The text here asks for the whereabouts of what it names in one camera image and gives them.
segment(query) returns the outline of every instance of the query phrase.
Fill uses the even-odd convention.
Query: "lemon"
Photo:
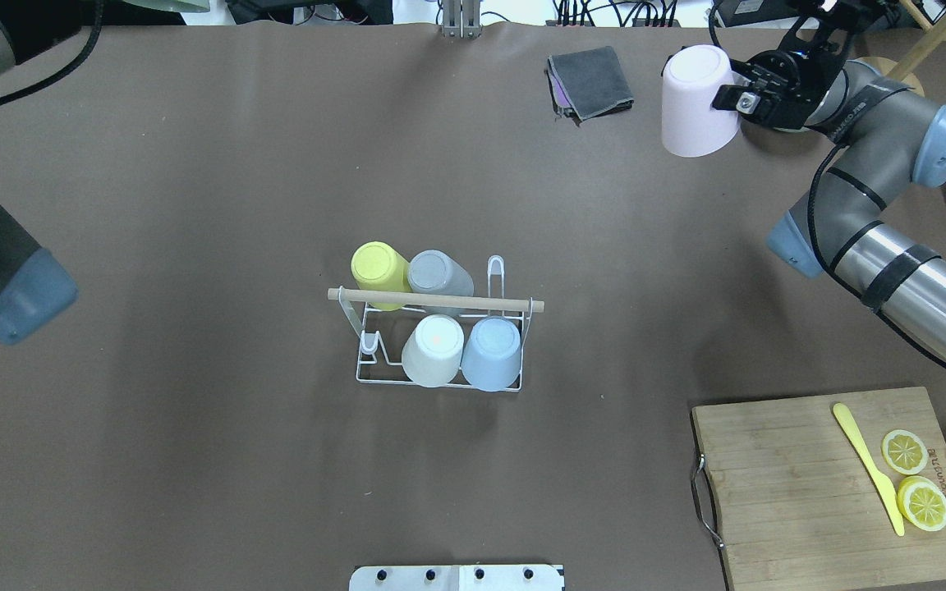
[[[897,505],[912,525],[926,531],[946,526],[946,498],[932,480],[907,476],[897,489]]]
[[[882,438],[882,457],[900,474],[919,474],[926,467],[926,444],[910,431],[889,431]]]

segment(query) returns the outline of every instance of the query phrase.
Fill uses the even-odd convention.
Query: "brown tabletop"
[[[746,59],[781,33],[721,38]],[[856,50],[898,59],[915,38]],[[659,74],[703,42],[106,30],[74,75],[0,108],[0,202],[81,288],[0,345],[0,589],[326,591],[357,565],[549,561],[573,590],[721,590],[691,407],[921,385],[946,435],[945,371],[765,247],[826,139],[662,149]],[[633,111],[558,120],[545,59],[607,44]],[[917,74],[946,102],[946,45]],[[885,218],[946,258],[941,190]],[[325,292],[354,287],[367,240],[474,277],[502,254],[507,296],[547,303],[522,392],[357,384]]]

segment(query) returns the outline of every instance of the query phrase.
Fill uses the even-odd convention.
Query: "white wire rack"
[[[500,298],[493,298],[492,292],[497,284]],[[394,291],[361,291],[339,286],[327,290],[328,300],[337,300],[342,312],[352,325],[353,332],[360,338],[356,351],[356,381],[363,384],[411,385],[405,374],[401,360],[395,351],[404,348],[406,339],[414,332],[419,321],[427,315],[421,306],[463,308],[466,314],[459,315],[458,324],[468,340],[470,330],[482,318],[489,315],[505,318],[516,325],[521,333],[521,373],[516,381],[503,392],[519,392],[525,377],[525,345],[532,323],[532,314],[542,313],[545,305],[542,300],[506,299],[506,263],[499,255],[488,258],[488,296],[426,295],[425,293],[401,293]],[[353,302],[364,303],[364,313],[357,314]],[[384,311],[367,304],[402,304],[399,310]],[[475,389],[462,377],[461,371],[443,388]]]

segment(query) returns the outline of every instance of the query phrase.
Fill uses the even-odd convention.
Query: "white rack handle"
[[[506,313],[542,314],[545,311],[545,303],[542,302],[542,300],[503,300],[499,298],[473,298],[473,296],[465,295],[431,295],[430,293],[406,293],[401,291],[366,291],[365,289],[344,289],[339,287],[331,287],[328,289],[327,299],[349,300],[349,302],[440,306],[444,308],[502,310],[506,311]]]

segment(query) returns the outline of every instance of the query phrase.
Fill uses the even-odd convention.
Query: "black cable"
[[[721,7],[721,0],[714,0],[714,3],[710,4],[710,12],[706,14],[706,30],[710,33],[710,43],[723,52],[724,48],[718,41],[718,31],[714,30],[714,17],[718,15],[718,7]]]
[[[601,4],[600,7],[593,7],[593,8],[590,8],[589,12],[593,12],[593,11],[604,11],[604,10],[608,10],[608,8],[612,8],[612,10],[615,11],[615,21],[616,21],[616,24],[617,24],[618,26],[624,26],[624,25],[623,25],[622,12],[619,11],[620,5],[622,5],[622,4],[641,4],[642,1],[643,1],[643,0],[619,0],[618,2],[616,2],[615,0],[608,0],[608,4]]]
[[[659,8],[656,8],[654,4],[645,3],[645,26],[649,24],[649,21],[656,23],[659,20]],[[634,24],[637,24],[637,18],[634,19]]]
[[[823,270],[827,272],[830,276],[830,279],[833,279],[837,284],[845,288],[845,291],[852,293],[855,298],[860,299],[860,293],[856,292],[856,289],[852,288],[852,285],[849,285],[841,277],[838,277],[838,274],[834,272],[833,267],[830,266],[830,263],[823,259],[823,252],[820,251],[820,243],[817,236],[817,231],[815,231],[815,194],[820,187],[820,179],[823,176],[823,172],[826,171],[827,166],[830,165],[830,162],[833,161],[834,156],[838,154],[838,151],[845,149],[845,144],[836,144],[833,149],[827,153],[827,156],[823,158],[823,162],[820,163],[819,167],[815,169],[815,175],[812,175],[812,184],[808,190],[808,200],[806,202],[806,220],[808,225],[808,239],[812,246],[812,254],[815,256],[815,261],[819,266],[823,267]],[[946,360],[942,360],[934,352],[926,349],[921,343],[912,339],[907,332],[904,332],[890,317],[887,317],[881,309],[875,311],[875,315],[886,326],[889,326],[890,329],[893,329],[893,332],[896,332],[901,339],[905,341],[908,345],[912,346],[917,352],[922,353],[925,358],[931,360],[931,362],[936,363],[936,365],[946,369]]]
[[[634,7],[631,8],[629,12],[627,12],[627,18],[626,20],[623,20],[620,26],[627,26],[627,24],[630,24],[631,21],[634,21],[634,26],[637,26],[637,16],[634,16],[634,15],[637,14],[637,12],[641,11],[641,8],[643,7],[643,5],[645,5],[643,0],[636,3]]]
[[[101,25],[104,22],[105,1],[106,0],[94,0],[94,25],[90,27],[90,37],[86,39],[86,45],[79,51],[79,55],[75,56],[75,59],[72,59],[71,62],[68,62],[67,65],[55,72],[55,74],[31,84],[31,86],[25,87],[25,89],[20,89],[15,93],[5,94],[4,97],[0,97],[0,106],[36,94],[39,90],[46,89],[46,87],[56,84],[60,79],[71,74],[76,68],[82,65],[82,62],[86,61],[86,58],[94,51],[94,46],[97,45],[97,38],[101,36]]]
[[[503,21],[506,21],[506,22],[513,22],[513,21],[511,21],[510,19],[506,18],[505,16],[498,14],[498,12],[496,12],[496,11],[481,12],[480,15],[481,15],[481,16],[484,16],[484,15],[495,15],[495,16],[498,16],[498,18],[503,19]]]
[[[612,7],[612,10],[615,11],[615,22],[619,23],[619,26],[622,26],[622,12],[619,11],[619,5],[616,4],[614,0],[608,0],[608,6]]]
[[[597,26],[597,23],[594,23],[594,16],[590,14],[590,0],[582,0],[582,18],[590,19],[590,26]]]

